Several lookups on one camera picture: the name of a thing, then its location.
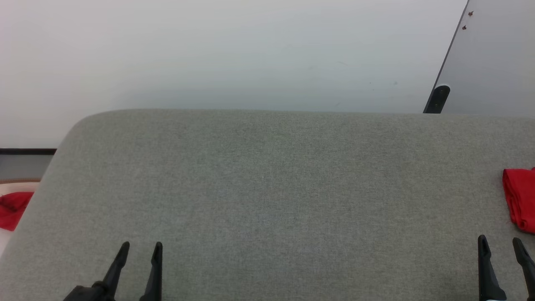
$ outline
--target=gray felt table surface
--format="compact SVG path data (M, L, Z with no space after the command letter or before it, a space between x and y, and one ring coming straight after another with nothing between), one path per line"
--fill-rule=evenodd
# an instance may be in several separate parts
M525 300L504 168L535 165L535 120L126 110L65 138L0 260L0 300L58 301L131 243L138 300L157 241L164 300L477 300L486 234Z

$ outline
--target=white wall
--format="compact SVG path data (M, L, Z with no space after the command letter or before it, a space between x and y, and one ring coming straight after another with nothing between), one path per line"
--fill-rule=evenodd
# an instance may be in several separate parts
M535 1L470 0L460 27L438 80L451 89L442 113L535 116Z
M0 147L124 108L423 111L466 0L2 0Z

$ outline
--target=gray door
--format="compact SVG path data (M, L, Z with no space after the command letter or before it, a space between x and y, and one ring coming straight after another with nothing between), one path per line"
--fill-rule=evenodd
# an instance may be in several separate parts
M534 16L533 0L470 0L437 81L443 114L535 116Z

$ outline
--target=red towel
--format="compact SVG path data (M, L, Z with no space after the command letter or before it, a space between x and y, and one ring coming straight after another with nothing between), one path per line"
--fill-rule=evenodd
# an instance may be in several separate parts
M15 230L32 195L33 192L13 192L0 196L0 228Z
M511 221L535 234L535 168L504 169L503 190Z

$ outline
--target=black shelf edge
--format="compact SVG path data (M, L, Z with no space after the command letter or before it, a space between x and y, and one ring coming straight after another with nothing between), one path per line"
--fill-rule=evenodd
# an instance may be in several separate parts
M56 153L56 148L0 148L0 155L48 155Z

